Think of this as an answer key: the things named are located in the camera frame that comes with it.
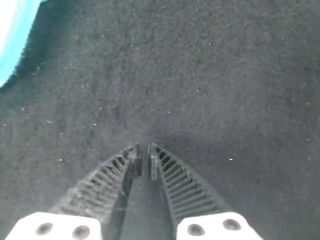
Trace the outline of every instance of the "screw hole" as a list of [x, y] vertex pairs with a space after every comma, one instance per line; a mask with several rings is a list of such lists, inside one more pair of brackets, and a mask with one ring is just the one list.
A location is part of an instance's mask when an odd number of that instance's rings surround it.
[[43, 223], [36, 229], [35, 233], [40, 236], [46, 235], [51, 232], [53, 226], [54, 225], [50, 222]]
[[76, 240], [84, 240], [90, 234], [90, 228], [87, 226], [78, 226], [73, 230], [72, 237]]
[[223, 221], [223, 226], [227, 230], [237, 231], [241, 229], [241, 225], [233, 219], [227, 219]]
[[203, 227], [198, 224], [189, 225], [187, 231], [191, 236], [203, 236], [206, 233]]

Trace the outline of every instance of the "floor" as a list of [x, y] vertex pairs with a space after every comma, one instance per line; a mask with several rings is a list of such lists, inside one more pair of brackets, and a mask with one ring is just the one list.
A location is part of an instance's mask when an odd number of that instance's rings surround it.
[[43, 3], [0, 90], [0, 237], [107, 156], [155, 142], [265, 240], [319, 239], [319, 12], [317, 0]]

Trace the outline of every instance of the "white object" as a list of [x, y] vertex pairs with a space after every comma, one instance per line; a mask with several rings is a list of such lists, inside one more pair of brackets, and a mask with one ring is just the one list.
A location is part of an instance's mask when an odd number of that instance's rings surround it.
[[176, 240], [262, 240], [235, 212], [188, 217], [177, 227]]
[[20, 219], [5, 240], [102, 240], [97, 219], [36, 212]]

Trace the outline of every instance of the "blue object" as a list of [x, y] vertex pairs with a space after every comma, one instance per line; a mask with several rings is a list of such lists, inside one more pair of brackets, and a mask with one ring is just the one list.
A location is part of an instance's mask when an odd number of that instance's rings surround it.
[[15, 72], [41, 2], [0, 0], [0, 87]]

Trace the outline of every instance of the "black carpet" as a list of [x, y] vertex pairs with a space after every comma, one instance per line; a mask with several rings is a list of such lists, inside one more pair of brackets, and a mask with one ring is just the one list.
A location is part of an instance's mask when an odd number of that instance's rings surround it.
[[[155, 142], [265, 240], [319, 239], [319, 12], [317, 0], [44, 3], [0, 91], [0, 236], [107, 156]], [[123, 238], [165, 239], [142, 234], [159, 226], [144, 207]]]

